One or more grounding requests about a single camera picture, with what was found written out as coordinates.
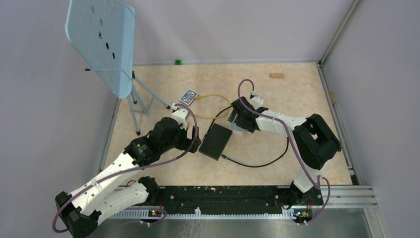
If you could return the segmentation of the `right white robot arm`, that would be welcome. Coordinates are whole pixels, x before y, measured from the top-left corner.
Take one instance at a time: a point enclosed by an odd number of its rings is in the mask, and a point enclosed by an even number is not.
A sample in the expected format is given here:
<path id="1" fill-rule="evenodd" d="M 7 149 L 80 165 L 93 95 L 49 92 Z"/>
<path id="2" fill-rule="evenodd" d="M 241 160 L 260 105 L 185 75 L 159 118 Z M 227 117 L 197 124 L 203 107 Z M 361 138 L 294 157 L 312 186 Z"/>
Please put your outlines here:
<path id="1" fill-rule="evenodd" d="M 230 122 L 253 133 L 269 131 L 287 137 L 288 144 L 295 153 L 300 171 L 290 184 L 290 190 L 280 198 L 288 204 L 304 204 L 319 188 L 320 171 L 342 146 L 323 117 L 293 117 L 259 106 L 255 108 L 255 98 L 245 97 L 235 100 Z"/>

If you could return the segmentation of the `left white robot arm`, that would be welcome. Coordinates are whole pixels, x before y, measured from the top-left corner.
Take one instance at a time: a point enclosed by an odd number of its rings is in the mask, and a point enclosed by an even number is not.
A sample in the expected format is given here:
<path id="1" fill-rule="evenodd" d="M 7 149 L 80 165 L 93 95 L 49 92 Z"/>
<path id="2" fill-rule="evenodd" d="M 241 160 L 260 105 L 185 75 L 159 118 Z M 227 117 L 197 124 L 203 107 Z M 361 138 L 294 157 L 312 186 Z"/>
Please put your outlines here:
<path id="1" fill-rule="evenodd" d="M 71 193 L 61 192 L 55 197 L 57 213 L 52 222 L 52 230 L 61 219 L 74 238 L 90 235 L 104 220 L 130 206 L 158 201 L 159 186 L 150 176 L 141 177 L 137 182 L 122 190 L 119 185 L 141 170 L 160 166 L 161 155 L 171 149 L 182 154 L 194 153 L 200 144 L 199 128 L 192 127 L 193 137 L 187 137 L 186 123 L 173 118 L 162 118 L 147 135 L 133 139 L 119 156 L 96 177 Z"/>

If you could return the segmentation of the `black network switch box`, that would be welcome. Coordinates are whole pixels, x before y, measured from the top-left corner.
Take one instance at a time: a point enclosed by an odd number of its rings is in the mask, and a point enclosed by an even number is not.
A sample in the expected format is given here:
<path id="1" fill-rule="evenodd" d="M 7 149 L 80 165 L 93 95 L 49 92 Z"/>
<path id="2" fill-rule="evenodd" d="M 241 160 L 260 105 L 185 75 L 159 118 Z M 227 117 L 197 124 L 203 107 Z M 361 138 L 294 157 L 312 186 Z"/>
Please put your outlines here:
<path id="1" fill-rule="evenodd" d="M 214 123 L 205 135 L 199 152 L 218 161 L 232 134 L 232 130 Z"/>

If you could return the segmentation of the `grey card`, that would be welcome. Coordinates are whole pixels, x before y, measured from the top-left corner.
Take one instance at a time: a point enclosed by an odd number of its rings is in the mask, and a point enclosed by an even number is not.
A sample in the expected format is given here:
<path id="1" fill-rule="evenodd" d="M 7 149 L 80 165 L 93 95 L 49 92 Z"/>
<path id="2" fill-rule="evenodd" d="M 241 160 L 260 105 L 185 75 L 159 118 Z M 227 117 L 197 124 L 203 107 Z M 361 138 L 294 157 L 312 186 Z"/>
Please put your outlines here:
<path id="1" fill-rule="evenodd" d="M 231 122 L 230 123 L 230 130 L 232 130 L 232 131 L 236 131 L 236 132 L 244 132 L 245 131 L 245 129 L 243 129 L 243 128 L 241 128 L 241 127 L 239 127 L 235 122 Z"/>

